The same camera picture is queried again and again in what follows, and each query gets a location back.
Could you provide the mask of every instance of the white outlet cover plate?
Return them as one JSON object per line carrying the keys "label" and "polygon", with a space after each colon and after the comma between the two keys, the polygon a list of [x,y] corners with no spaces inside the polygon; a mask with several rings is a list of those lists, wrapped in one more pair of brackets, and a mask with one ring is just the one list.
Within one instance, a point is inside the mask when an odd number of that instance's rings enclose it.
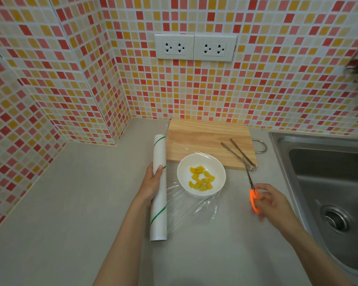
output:
{"label": "white outlet cover plate", "polygon": [[194,34],[155,33],[155,51],[157,54],[157,58],[193,60],[194,37]]}
{"label": "white outlet cover plate", "polygon": [[[194,60],[231,62],[235,51],[237,35],[195,35]],[[209,56],[204,54],[207,43],[226,43],[224,55]]]}

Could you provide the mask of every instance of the sink basin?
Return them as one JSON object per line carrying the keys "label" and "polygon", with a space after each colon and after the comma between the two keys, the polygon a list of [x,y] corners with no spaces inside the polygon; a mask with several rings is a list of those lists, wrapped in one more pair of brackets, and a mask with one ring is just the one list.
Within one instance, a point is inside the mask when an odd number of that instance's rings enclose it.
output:
{"label": "sink basin", "polygon": [[358,285],[358,139],[270,136],[303,226]]}

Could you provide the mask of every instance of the white bowl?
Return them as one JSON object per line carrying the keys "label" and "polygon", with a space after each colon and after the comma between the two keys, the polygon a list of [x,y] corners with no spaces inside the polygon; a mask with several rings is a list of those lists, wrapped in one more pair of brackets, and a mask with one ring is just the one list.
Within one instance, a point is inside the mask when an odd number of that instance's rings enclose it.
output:
{"label": "white bowl", "polygon": [[[211,182],[213,187],[212,189],[199,191],[198,189],[194,189],[189,186],[189,181],[195,183],[195,180],[192,179],[193,173],[190,172],[190,168],[198,167],[200,165],[215,177],[215,180]],[[183,158],[178,165],[177,175],[182,187],[184,187],[184,189],[193,197],[205,198],[214,196],[221,190],[226,182],[226,171],[221,162],[213,156],[203,153],[194,153]]]}

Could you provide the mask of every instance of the outlet socket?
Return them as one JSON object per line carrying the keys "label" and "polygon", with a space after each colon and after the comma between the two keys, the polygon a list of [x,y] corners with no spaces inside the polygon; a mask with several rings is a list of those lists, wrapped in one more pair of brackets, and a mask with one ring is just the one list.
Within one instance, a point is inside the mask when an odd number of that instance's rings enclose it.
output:
{"label": "outlet socket", "polygon": [[231,62],[236,35],[195,35],[194,60]]}
{"label": "outlet socket", "polygon": [[194,37],[190,34],[155,34],[157,58],[193,60]]}

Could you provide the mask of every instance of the drain strainer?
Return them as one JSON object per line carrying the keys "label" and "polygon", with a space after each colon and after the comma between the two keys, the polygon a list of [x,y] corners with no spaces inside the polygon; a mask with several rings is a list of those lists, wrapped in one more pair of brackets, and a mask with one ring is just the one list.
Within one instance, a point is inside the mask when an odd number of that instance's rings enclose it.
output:
{"label": "drain strainer", "polygon": [[349,229],[348,214],[339,207],[323,206],[321,216],[325,224],[336,232],[345,232]]}

